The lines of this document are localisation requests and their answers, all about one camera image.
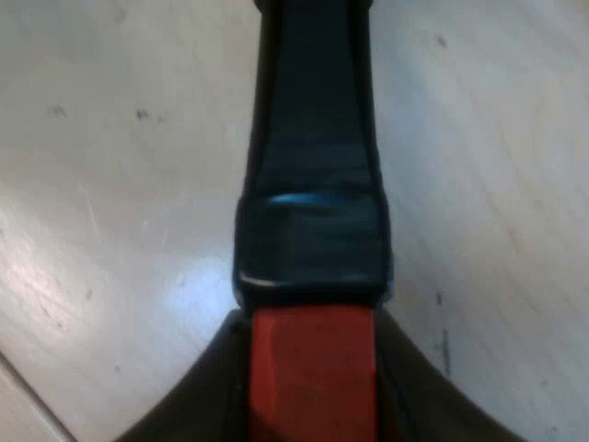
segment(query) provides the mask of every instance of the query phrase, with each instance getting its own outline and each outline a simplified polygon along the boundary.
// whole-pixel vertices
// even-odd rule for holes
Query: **black plastic grip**
[[[246,308],[378,303],[390,284],[368,0],[263,0],[234,280]]]

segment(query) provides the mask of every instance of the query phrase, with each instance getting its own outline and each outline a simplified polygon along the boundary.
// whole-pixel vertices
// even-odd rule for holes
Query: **dark stain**
[[[450,355],[450,338],[448,330],[444,329],[442,337],[442,358],[444,360],[444,373],[449,378],[452,377],[452,356]]]
[[[136,112],[137,120],[146,120],[149,118],[149,112],[145,109],[138,109]]]
[[[446,42],[445,38],[444,38],[442,35],[438,34],[438,35],[435,37],[435,40],[436,40],[436,41],[438,42],[438,44],[439,44],[440,46],[442,46],[443,48],[447,48],[447,47],[448,47],[448,43]]]
[[[50,106],[49,108],[47,108],[47,114],[55,117],[55,118],[65,118],[67,117],[67,113],[65,112],[65,109],[60,106],[59,104],[54,104],[52,106]]]
[[[114,21],[116,23],[124,23],[124,21],[127,19],[127,11],[125,9],[123,9],[122,7],[117,9],[117,15],[114,18]]]

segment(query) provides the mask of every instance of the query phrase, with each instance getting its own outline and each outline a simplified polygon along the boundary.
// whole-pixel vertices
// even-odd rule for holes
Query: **red plastic part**
[[[376,442],[371,309],[261,309],[251,343],[251,442]]]

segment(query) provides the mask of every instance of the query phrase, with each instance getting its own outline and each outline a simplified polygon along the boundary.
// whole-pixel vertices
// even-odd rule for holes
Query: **scratch mark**
[[[96,237],[98,242],[100,242],[100,231],[98,230],[98,223],[96,222],[96,217],[94,216],[94,208],[92,207],[92,203],[90,202],[88,192],[86,191],[86,188],[82,185],[81,182],[77,183],[77,188],[86,199],[86,207],[88,210],[88,214],[90,215],[90,222],[92,223],[92,228],[94,229],[94,236]]]
[[[167,229],[164,230],[164,236],[162,237],[162,249],[164,249],[164,247],[166,247],[168,233],[169,233],[169,231]]]
[[[448,337],[448,330],[444,329],[444,336],[442,338],[442,358],[444,359],[444,373],[449,378],[452,377],[452,356],[450,355],[450,338]]]

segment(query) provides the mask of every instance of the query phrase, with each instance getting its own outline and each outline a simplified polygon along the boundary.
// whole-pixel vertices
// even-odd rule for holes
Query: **wooden table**
[[[247,0],[0,0],[3,437],[113,439],[235,306],[259,26]],[[388,307],[514,431],[584,441],[589,3],[377,0],[372,36]]]

